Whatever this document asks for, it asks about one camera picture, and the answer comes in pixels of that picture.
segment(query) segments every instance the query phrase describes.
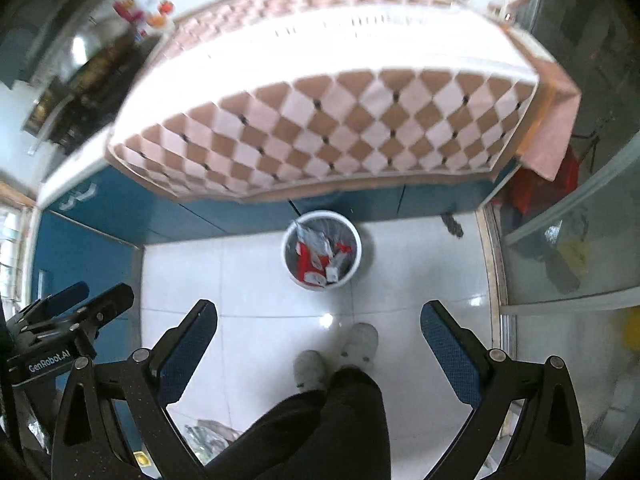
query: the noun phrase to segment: cabinet handle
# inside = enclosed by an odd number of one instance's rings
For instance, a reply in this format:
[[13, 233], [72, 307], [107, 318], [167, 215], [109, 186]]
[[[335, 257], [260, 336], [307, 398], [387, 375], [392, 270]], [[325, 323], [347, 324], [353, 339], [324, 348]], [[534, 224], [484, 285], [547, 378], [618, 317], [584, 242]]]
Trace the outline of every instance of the cabinet handle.
[[60, 209], [60, 211], [69, 211], [75, 205], [76, 205], [76, 199], [73, 196], [70, 195], [69, 196], [69, 200], [67, 200], [66, 202], [63, 202], [62, 204], [60, 204], [58, 206], [58, 209]]
[[58, 206], [60, 211], [69, 211], [73, 209], [76, 205], [76, 202], [84, 202], [85, 200], [89, 200], [94, 197], [98, 191], [98, 186], [96, 186], [95, 182], [92, 182], [84, 193], [80, 193], [75, 191], [69, 194], [69, 198], [66, 202], [63, 202]]
[[92, 182], [84, 193], [76, 193], [76, 200], [78, 202], [84, 202], [85, 200], [89, 200], [90, 198], [95, 196], [96, 191], [98, 190], [98, 186], [95, 185], [95, 182]]

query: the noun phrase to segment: red item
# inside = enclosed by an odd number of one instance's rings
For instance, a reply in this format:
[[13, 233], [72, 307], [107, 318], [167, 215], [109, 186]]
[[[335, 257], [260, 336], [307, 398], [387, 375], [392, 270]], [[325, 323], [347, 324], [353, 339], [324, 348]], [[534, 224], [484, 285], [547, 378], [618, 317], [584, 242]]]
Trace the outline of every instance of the red item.
[[114, 2], [113, 10], [115, 10], [121, 18], [124, 18], [129, 23], [136, 23], [145, 15], [142, 10], [136, 10], [134, 13], [129, 12], [129, 9], [126, 9], [120, 2]]
[[[326, 285], [326, 266], [329, 265], [329, 256], [317, 256], [311, 253], [309, 248], [303, 244], [302, 242], [298, 242], [296, 247], [296, 251], [298, 252], [298, 273], [296, 275], [297, 279], [306, 283], [307, 285], [313, 286], [324, 286]], [[321, 269], [318, 269], [317, 266], [314, 265], [313, 259], [317, 258], [316, 262], [319, 264]]]
[[544, 211], [578, 187], [579, 170], [580, 165], [571, 147], [566, 150], [553, 182], [520, 168], [509, 182], [511, 205], [523, 215], [529, 211]]
[[335, 246], [338, 248], [339, 253], [353, 253], [353, 249], [351, 248], [351, 246], [341, 244], [340, 242], [337, 242]]

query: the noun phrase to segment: cabinet door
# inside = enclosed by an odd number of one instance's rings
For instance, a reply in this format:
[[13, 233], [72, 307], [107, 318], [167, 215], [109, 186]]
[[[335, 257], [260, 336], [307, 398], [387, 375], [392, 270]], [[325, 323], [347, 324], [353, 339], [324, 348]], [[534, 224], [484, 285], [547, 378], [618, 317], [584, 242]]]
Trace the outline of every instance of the cabinet door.
[[298, 217], [289, 202], [240, 204], [196, 200], [183, 205], [230, 235], [281, 231]]
[[493, 188], [494, 184], [488, 180], [460, 184], [406, 186], [398, 210], [398, 218], [473, 211]]
[[87, 282], [91, 299], [118, 283], [132, 284], [135, 251], [130, 245], [45, 211], [36, 239], [31, 301], [36, 300], [41, 271], [45, 295], [60, 292], [75, 282]]
[[152, 193], [111, 167], [61, 197], [52, 209], [135, 245], [224, 234], [181, 204]]
[[323, 196], [293, 200], [301, 214], [328, 209], [353, 222], [372, 222], [396, 218], [403, 186], [359, 191], [337, 191]]

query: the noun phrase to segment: white slipper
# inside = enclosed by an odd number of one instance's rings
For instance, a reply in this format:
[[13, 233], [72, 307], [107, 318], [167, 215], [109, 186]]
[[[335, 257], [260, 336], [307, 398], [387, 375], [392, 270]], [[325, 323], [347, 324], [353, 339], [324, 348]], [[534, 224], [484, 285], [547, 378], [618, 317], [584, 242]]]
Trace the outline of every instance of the white slipper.
[[369, 323], [357, 323], [351, 327], [347, 342], [338, 357], [338, 368], [351, 366], [366, 372], [373, 366], [378, 351], [378, 331]]
[[315, 350], [305, 350], [293, 363], [293, 377], [300, 393], [327, 389], [328, 373], [322, 356]]

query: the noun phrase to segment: bowl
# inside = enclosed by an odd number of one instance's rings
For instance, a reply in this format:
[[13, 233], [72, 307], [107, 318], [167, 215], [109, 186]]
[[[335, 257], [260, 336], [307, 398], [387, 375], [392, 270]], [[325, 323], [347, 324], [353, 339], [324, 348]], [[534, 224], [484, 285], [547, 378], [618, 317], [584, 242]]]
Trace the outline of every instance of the bowl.
[[296, 253], [298, 234], [296, 233], [296, 223], [294, 222], [289, 226], [282, 239], [282, 263], [289, 277], [299, 286], [316, 292], [338, 288], [347, 283], [358, 270], [362, 259], [362, 240], [356, 227], [344, 216], [333, 211], [312, 211], [300, 216], [296, 222], [325, 233], [332, 242], [337, 240], [351, 246], [354, 256], [347, 273], [335, 283], [329, 283], [327, 286], [313, 286], [301, 282], [296, 277], [298, 269], [298, 254]]

